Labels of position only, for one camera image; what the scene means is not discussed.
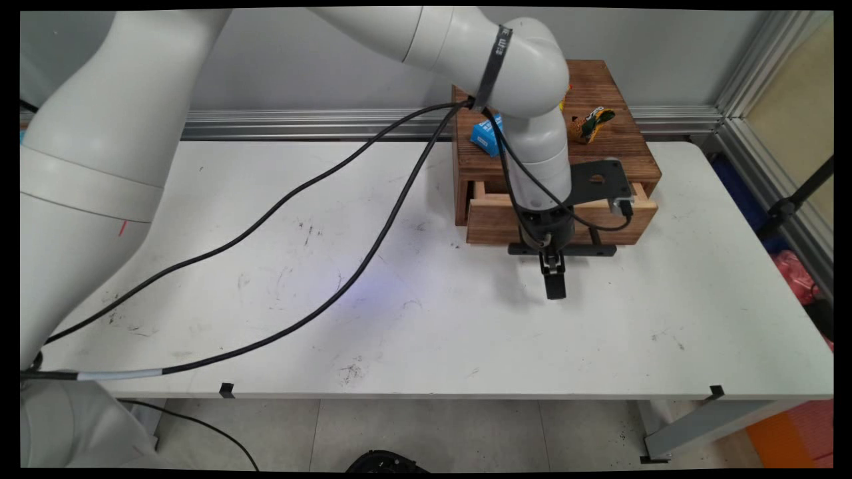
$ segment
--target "gray wall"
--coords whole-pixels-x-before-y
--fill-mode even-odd
[[[755,11],[482,7],[543,21],[567,58],[603,59],[632,107],[710,105],[765,17]],[[20,94],[40,105],[106,36],[112,12],[22,12]],[[236,9],[193,109],[420,107],[449,83],[375,54],[302,8]]]

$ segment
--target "blue box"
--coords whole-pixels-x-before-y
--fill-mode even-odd
[[[500,127],[500,131],[503,131],[503,120],[500,118],[500,115],[494,115],[494,121],[497,122],[497,126]],[[491,122],[485,120],[482,123],[474,125],[474,133],[470,136],[470,140],[473,143],[476,143],[480,146],[485,153],[491,155],[492,158],[500,154],[500,151],[497,149],[497,138],[494,136],[494,132],[491,128]]]

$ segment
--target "orange object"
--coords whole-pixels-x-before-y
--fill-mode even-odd
[[[814,461],[808,456],[801,436],[787,413],[752,424],[748,436],[757,455],[767,469],[814,469]]]
[[[745,429],[765,468],[834,468],[834,400],[808,401]]]

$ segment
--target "table leg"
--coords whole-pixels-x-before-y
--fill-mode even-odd
[[[686,447],[698,447],[801,404],[802,401],[708,401],[671,420],[664,401],[639,401],[648,462],[667,461]]]

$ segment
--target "white table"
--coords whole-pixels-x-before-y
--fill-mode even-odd
[[[359,145],[182,142],[146,242],[60,329],[229,241]],[[232,250],[45,347],[44,369],[171,366],[301,319],[354,271],[423,145],[373,146]],[[832,397],[832,353],[698,148],[649,146],[663,171],[656,217],[615,257],[567,258],[564,300],[545,299],[537,258],[465,244],[440,143],[378,255],[314,322],[230,361],[104,385],[121,397],[221,397],[230,383],[236,397],[646,400],[652,457]],[[721,400],[682,420],[652,414],[712,385]]]

